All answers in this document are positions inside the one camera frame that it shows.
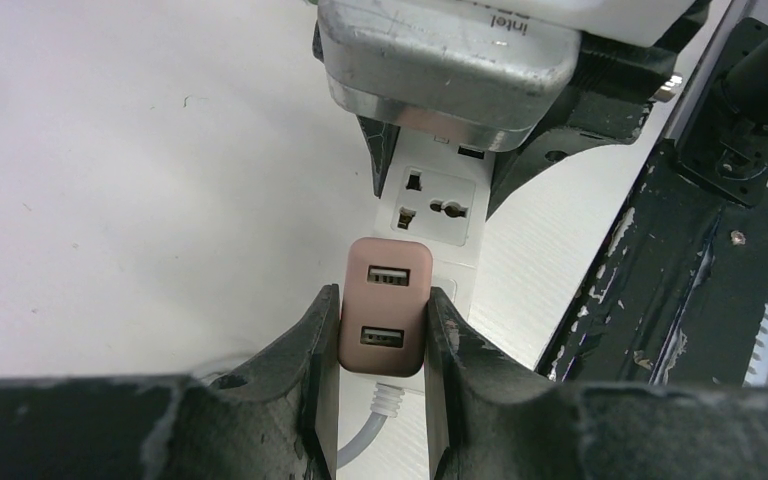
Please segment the pink plug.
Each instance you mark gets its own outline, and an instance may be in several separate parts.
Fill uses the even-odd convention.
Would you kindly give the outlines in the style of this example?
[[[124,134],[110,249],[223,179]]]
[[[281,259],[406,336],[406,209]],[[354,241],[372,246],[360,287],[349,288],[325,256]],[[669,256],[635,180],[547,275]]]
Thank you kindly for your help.
[[[425,245],[364,237],[348,253],[338,359],[358,374],[410,377],[424,361],[433,257]]]

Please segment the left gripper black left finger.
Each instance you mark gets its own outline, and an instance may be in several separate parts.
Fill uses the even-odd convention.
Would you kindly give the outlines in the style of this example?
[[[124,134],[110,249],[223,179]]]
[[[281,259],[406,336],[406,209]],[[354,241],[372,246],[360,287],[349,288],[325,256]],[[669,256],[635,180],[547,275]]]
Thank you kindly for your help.
[[[211,383],[0,379],[0,479],[332,479],[339,290]]]

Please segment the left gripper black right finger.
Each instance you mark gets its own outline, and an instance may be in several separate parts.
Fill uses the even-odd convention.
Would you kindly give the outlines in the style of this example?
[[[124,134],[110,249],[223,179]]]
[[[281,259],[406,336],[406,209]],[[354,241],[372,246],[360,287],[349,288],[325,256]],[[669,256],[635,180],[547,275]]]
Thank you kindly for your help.
[[[433,479],[768,479],[768,388],[556,383],[426,307]]]

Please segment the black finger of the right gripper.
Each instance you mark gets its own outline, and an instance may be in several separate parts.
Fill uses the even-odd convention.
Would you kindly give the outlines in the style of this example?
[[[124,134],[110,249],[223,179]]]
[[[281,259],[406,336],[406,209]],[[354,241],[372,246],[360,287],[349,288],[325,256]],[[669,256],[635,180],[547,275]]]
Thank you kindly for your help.
[[[401,128],[363,116],[357,120],[370,155],[373,194],[381,198]]]

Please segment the long white power strip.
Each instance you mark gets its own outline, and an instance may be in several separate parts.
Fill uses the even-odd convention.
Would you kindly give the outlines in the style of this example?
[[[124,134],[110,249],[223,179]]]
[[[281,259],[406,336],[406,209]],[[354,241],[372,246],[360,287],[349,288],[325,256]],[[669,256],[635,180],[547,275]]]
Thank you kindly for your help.
[[[447,139],[402,129],[379,200],[372,234],[417,241],[434,259],[431,284],[463,317],[475,290],[494,156]],[[355,385],[383,384],[397,414],[370,444],[338,469],[340,479],[425,479],[428,452],[425,373],[406,377],[356,375]]]

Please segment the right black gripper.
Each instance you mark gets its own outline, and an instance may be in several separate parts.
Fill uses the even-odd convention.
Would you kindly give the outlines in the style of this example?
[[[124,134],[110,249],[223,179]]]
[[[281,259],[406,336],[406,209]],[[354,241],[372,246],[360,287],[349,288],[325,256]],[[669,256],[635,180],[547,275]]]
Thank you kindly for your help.
[[[586,150],[633,143],[650,115],[656,91],[671,77],[679,45],[665,38],[640,47],[585,33],[568,88],[574,100],[567,125],[532,135],[516,150],[495,155],[486,218],[520,187]]]

